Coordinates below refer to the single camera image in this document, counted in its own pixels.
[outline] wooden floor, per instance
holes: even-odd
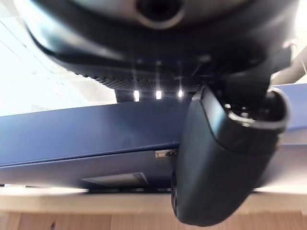
[[[0,230],[196,230],[171,214],[44,215],[3,214]],[[208,230],[307,230],[301,213],[237,214]]]

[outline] small white light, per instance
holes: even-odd
[[[139,102],[139,101],[140,101],[140,93],[139,93],[139,91],[138,91],[138,90],[135,90],[135,91],[133,92],[133,95],[134,95],[134,101],[135,101],[135,102]]]
[[[155,97],[157,100],[160,100],[162,98],[162,92],[161,91],[155,92]]]
[[[182,90],[179,90],[178,97],[183,97],[183,91]]]

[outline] black plastic housing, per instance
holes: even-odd
[[[226,107],[208,87],[190,104],[172,188],[183,223],[210,226],[229,217],[255,187],[289,117],[278,89],[268,90],[253,119]]]

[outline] navy blue surface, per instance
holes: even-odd
[[[293,139],[306,146],[307,84],[278,88],[292,108],[281,149]],[[158,100],[0,117],[0,184],[93,188],[83,179],[143,173],[149,187],[168,187],[176,159],[153,150],[179,145],[188,105]],[[265,181],[289,162],[279,152]]]
[[[278,85],[288,97],[291,117],[288,130],[307,128],[307,84]]]
[[[0,166],[177,147],[189,100],[0,117]]]

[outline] round hole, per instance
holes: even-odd
[[[139,0],[137,10],[149,20],[164,22],[175,17],[181,5],[179,0]]]

